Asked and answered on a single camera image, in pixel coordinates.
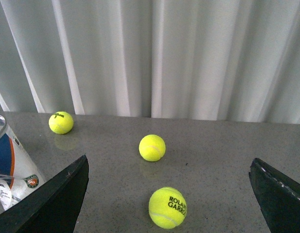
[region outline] yellow tennis ball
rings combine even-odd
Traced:
[[[149,214],[159,227],[172,229],[183,222],[187,215],[187,204],[177,189],[164,187],[151,196]]]
[[[139,143],[140,155],[147,161],[155,162],[165,154],[164,140],[158,135],[150,134],[141,139]]]
[[[54,133],[65,134],[72,129],[73,118],[69,113],[57,112],[50,117],[49,126]]]

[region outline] tennis ball can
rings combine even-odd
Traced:
[[[19,203],[46,182],[29,154],[0,116],[0,201],[4,210]]]

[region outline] gray countertop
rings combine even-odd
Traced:
[[[300,125],[72,115],[72,131],[57,135],[51,114],[0,115],[47,179],[86,154],[89,183],[75,233],[267,233],[248,178],[252,160],[300,183]],[[158,162],[139,155],[148,134],[165,140]],[[168,231],[148,214],[150,196],[164,186],[178,189],[188,207]]]

